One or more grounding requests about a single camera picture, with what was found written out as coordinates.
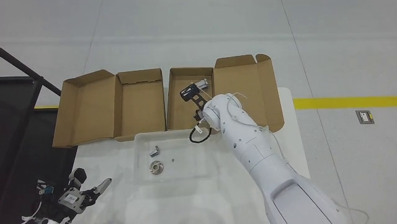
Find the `yellow line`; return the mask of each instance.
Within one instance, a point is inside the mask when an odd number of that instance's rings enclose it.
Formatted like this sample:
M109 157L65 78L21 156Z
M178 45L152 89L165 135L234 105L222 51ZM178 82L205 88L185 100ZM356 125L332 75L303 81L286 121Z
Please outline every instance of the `yellow line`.
M58 106L36 106L35 109L57 109Z
M397 107L397 96L296 98L295 109L343 109L364 107Z

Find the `open cardboard box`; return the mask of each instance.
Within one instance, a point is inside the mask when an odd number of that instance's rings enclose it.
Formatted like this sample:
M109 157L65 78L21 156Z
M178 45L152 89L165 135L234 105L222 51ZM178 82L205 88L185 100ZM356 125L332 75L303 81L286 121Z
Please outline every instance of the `open cardboard box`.
M56 120L54 147L114 138L133 140L137 133L191 129L197 106L185 102L180 91L190 83L207 79L204 91L244 94L238 97L244 110L260 126L276 132L284 125L273 65L267 55L219 58L214 68L171 68L167 126L163 76L160 69L127 71L114 75L106 70L63 83Z
M179 93L190 83L206 78L210 87L205 92L210 96L226 93L241 93L236 96L244 110L260 126L269 126L276 132L284 126L279 92L272 60L263 54L219 58L214 68L171 68L167 128L178 130L193 128L197 106L193 101L184 102Z
M62 85L54 147L166 130L163 76L160 69L114 75L100 70Z

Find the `transparent plastic tray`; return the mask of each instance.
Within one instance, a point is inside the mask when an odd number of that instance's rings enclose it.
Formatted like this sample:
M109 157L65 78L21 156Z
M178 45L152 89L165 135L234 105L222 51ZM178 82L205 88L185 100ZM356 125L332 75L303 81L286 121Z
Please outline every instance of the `transparent plastic tray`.
M152 182L166 182L194 178L209 178L218 174L213 154L212 135L207 141L195 144L189 141L191 130L176 130L155 133L139 133L135 137L134 181L138 185ZM202 140L208 134L194 135L194 140ZM150 152L158 146L160 152L154 158ZM149 166L153 161L160 161L164 165L161 174L153 175Z

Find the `white table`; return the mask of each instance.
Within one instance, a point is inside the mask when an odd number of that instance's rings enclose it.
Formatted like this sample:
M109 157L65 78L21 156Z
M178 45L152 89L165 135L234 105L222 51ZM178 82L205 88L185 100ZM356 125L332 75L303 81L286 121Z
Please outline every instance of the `white table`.
M310 177L291 92L279 88L279 94L285 125L275 135L290 164ZM259 189L219 134L199 144L212 150L216 174L145 185L136 185L133 178L135 142L108 140L79 146L74 167L86 170L82 190L108 177L112 183L73 223L268 223Z

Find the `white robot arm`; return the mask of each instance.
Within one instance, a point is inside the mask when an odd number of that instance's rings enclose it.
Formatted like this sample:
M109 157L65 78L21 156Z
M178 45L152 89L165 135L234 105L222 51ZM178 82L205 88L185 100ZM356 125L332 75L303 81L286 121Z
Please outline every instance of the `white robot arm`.
M261 128L232 94L217 95L202 108L202 117L221 132L235 157L262 192L273 224L347 223L338 206L313 183L297 174L275 153Z

